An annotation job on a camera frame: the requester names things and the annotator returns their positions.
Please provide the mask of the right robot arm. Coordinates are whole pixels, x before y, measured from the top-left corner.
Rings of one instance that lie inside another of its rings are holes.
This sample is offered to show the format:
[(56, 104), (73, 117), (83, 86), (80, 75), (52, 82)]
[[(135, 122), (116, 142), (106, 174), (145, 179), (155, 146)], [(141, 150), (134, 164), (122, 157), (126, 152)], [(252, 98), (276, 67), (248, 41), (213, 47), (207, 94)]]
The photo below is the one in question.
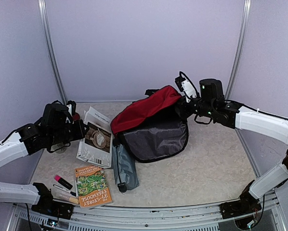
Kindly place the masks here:
[[(222, 82), (208, 78), (196, 89), (192, 81), (181, 72), (175, 83), (184, 94), (180, 114), (186, 117), (206, 117), (210, 122), (225, 127), (246, 130), (278, 140), (288, 146), (288, 117), (274, 115), (243, 103), (225, 99)], [(239, 213), (245, 214), (255, 206), (255, 200), (288, 180), (288, 149), (285, 158), (275, 167), (249, 184), (236, 203)]]

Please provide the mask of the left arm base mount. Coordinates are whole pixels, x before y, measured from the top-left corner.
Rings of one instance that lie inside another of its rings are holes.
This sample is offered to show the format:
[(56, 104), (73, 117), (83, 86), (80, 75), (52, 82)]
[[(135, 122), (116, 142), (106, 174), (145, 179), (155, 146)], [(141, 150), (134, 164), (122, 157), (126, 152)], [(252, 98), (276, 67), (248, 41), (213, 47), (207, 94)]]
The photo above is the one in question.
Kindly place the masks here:
[(55, 201), (51, 190), (43, 183), (34, 182), (33, 186), (37, 188), (40, 198), (37, 204), (31, 206), (32, 211), (52, 217), (71, 219), (74, 210), (72, 204)]

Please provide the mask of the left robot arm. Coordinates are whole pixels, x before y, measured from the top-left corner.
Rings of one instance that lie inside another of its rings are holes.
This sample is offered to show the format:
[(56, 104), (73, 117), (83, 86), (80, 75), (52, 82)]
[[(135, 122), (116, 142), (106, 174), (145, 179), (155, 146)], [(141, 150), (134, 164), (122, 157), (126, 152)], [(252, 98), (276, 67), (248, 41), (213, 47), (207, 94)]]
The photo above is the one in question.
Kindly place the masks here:
[[(89, 126), (75, 118), (76, 103), (67, 105), (54, 101), (45, 106), (43, 115), (35, 123), (13, 130), (0, 141), (0, 168), (16, 159), (41, 150), (53, 153), (56, 145), (64, 148), (71, 142), (85, 138)], [(31, 204), (40, 213), (52, 214), (57, 210), (51, 191), (43, 183), (13, 184), (0, 182), (0, 203)]]

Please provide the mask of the red student backpack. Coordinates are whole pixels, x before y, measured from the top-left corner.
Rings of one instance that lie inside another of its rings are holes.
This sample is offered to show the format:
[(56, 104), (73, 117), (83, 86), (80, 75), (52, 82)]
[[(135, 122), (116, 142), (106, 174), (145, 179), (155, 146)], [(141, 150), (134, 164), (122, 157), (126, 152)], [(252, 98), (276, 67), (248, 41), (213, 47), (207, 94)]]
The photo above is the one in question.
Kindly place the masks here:
[(176, 111), (182, 96), (174, 87), (167, 85), (145, 94), (146, 98), (117, 114), (110, 127), (132, 157), (151, 163), (181, 153), (188, 144), (189, 128)]

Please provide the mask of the white coffee cover book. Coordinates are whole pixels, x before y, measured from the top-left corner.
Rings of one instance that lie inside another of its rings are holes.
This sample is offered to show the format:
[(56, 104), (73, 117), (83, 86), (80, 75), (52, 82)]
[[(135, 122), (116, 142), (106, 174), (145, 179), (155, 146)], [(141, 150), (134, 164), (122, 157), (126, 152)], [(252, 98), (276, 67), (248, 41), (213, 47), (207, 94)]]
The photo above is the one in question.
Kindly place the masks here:
[(89, 130), (79, 142), (77, 159), (101, 168), (111, 168), (113, 134), (110, 119), (90, 107), (85, 113), (84, 123)]

